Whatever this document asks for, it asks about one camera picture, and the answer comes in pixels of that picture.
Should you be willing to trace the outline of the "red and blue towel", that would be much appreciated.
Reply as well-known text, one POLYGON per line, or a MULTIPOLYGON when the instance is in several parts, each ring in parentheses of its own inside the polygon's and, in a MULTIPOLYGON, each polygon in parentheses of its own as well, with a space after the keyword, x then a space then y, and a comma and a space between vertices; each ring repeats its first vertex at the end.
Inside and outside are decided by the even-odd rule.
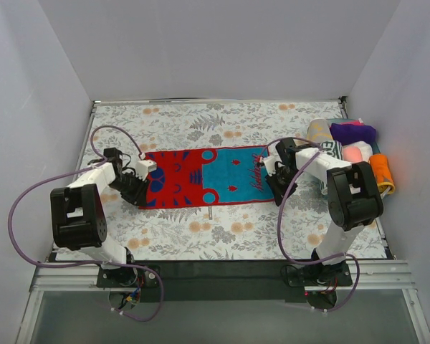
POLYGON ((146 153, 157 163, 148 175, 142 209, 178 209, 262 203, 274 199, 266 171, 257 163, 268 152, 261 145, 146 153))

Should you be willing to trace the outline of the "pink panda towel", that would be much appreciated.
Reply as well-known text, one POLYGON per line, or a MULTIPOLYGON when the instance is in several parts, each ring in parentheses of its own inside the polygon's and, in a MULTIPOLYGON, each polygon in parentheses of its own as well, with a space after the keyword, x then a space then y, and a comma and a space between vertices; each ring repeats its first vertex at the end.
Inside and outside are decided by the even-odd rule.
POLYGON ((367 162, 363 151, 356 146, 344 146, 342 149, 343 159, 350 163, 367 162))

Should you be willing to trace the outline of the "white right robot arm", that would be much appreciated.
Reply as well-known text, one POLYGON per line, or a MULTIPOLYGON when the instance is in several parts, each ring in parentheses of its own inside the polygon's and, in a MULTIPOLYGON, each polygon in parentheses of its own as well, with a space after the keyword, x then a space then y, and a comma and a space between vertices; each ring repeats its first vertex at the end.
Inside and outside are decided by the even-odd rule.
POLYGON ((275 141, 276 155, 260 156, 257 165, 266 170, 266 182, 280 211, 297 190, 297 179, 308 173, 327 187, 331 222, 324 239, 313 249, 310 260, 289 262, 282 273, 291 287, 337 285, 352 281, 347 265, 348 250, 356 237, 383 213, 371 165, 351 163, 330 156, 321 143, 306 140, 297 145, 293 138, 275 141))

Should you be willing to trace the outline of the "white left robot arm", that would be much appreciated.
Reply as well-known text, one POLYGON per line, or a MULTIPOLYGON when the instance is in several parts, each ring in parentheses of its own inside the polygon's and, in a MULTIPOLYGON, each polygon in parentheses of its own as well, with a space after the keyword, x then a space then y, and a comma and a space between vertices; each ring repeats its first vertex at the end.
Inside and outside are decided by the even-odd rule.
POLYGON ((138 279, 138 269, 130 250, 108 233, 101 194, 107 188, 120 193, 133 206, 147 205, 151 181, 148 175, 157 163, 144 155, 131 171, 123 165, 123 152, 106 148, 99 163, 64 188, 50 194, 52 233, 59 248, 87 255, 103 270, 103 274, 121 286, 129 287, 138 279))

